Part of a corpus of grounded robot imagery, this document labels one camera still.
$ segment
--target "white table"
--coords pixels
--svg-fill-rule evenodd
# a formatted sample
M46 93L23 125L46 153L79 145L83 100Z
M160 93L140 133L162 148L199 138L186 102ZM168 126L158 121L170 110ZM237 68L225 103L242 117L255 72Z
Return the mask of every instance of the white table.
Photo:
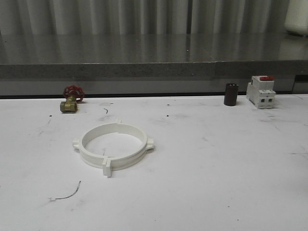
M308 230L307 95L270 110L244 96L85 98L62 114L60 101L0 100L1 231ZM155 149L107 178L72 140L117 119Z

